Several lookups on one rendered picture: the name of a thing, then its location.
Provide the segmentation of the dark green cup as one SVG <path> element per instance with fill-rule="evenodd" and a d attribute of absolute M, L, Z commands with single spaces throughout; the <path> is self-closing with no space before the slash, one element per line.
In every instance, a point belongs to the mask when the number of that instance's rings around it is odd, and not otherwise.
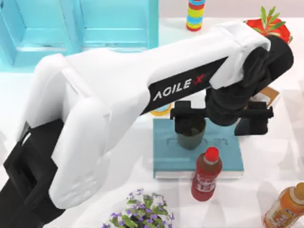
<path fill-rule="evenodd" d="M 175 132 L 178 144 L 187 150 L 197 148 L 204 136 L 206 121 L 204 118 L 175 119 Z"/>

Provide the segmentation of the yellow and blue coaster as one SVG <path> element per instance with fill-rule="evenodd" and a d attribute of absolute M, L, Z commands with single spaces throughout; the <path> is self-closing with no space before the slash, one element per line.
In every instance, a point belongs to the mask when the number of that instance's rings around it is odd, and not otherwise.
<path fill-rule="evenodd" d="M 165 116 L 168 115 L 172 109 L 173 104 L 167 104 L 162 107 L 159 107 L 155 110 L 150 111 L 150 113 L 154 116 Z"/>

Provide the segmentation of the teal book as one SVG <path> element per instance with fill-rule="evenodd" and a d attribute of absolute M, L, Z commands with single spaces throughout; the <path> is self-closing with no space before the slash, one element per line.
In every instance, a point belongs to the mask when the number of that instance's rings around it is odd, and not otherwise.
<path fill-rule="evenodd" d="M 174 121 L 153 120 L 153 177 L 156 179 L 191 179 L 197 157 L 208 147 L 216 147 L 222 160 L 221 180 L 239 179 L 244 172 L 235 126 L 218 126 L 206 120 L 206 130 L 197 148 L 186 150 L 178 144 Z"/>

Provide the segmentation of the brown and white box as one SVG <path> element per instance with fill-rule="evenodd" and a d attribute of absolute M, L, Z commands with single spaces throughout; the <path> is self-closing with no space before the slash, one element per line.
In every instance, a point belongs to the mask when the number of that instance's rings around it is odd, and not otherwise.
<path fill-rule="evenodd" d="M 250 98 L 253 102 L 265 102 L 269 108 L 275 100 L 279 97 L 279 92 L 269 86 L 262 89 L 259 93 Z"/>

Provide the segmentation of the red bottle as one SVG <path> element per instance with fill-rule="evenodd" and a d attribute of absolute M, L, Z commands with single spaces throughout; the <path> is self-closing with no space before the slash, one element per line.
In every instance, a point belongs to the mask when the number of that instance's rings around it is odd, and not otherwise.
<path fill-rule="evenodd" d="M 191 194 L 197 201 L 209 200 L 222 171 L 222 161 L 216 147 L 208 147 L 196 160 L 196 171 L 192 179 Z"/>

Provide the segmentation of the orange bottle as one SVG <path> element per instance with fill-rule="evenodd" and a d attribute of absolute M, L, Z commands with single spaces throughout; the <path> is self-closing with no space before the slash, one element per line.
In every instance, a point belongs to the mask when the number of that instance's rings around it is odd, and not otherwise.
<path fill-rule="evenodd" d="M 264 215 L 264 228 L 291 228 L 304 215 L 304 182 L 284 189 Z"/>

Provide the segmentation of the purple flower plant pot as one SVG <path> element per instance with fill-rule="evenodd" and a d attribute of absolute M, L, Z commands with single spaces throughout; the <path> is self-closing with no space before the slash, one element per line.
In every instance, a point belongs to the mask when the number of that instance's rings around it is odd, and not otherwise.
<path fill-rule="evenodd" d="M 101 228 L 173 228 L 175 216 L 167 206 L 163 195 L 137 189 L 129 193 L 125 210 L 111 213 Z"/>

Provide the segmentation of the red plant pot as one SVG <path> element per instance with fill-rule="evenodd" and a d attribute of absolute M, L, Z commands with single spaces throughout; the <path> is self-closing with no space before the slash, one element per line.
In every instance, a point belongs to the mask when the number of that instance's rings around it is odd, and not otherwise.
<path fill-rule="evenodd" d="M 257 31 L 263 36 L 274 35 L 281 38 L 285 43 L 290 44 L 293 37 L 285 25 L 285 21 L 282 21 L 279 16 L 280 13 L 275 13 L 276 6 L 273 6 L 269 11 L 264 6 L 260 8 L 259 19 L 247 19 L 244 23 Z"/>

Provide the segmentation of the stack of coloured rings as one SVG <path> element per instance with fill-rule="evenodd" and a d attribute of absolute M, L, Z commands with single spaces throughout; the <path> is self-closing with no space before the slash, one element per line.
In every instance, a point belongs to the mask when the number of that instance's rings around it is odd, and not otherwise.
<path fill-rule="evenodd" d="M 186 28 L 189 31 L 199 31 L 202 27 L 205 0 L 188 0 Z"/>

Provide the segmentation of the light blue rack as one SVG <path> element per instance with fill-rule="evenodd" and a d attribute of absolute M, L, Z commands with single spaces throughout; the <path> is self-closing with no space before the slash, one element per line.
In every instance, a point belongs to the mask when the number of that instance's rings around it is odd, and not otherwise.
<path fill-rule="evenodd" d="M 30 71 L 44 56 L 158 46 L 159 0 L 0 0 L 0 71 Z"/>

